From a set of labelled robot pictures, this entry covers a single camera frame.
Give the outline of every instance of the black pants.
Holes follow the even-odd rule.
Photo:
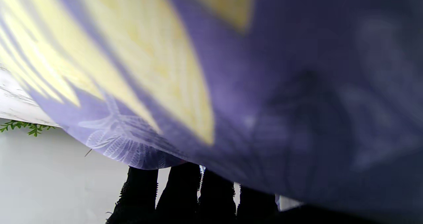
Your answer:
[[[278,212],[273,194],[241,186],[236,213],[234,184],[206,170],[197,200],[199,166],[186,163],[172,167],[168,183],[155,206],[158,170],[129,168],[121,198],[107,224],[146,223],[370,223],[343,213],[313,206]]]

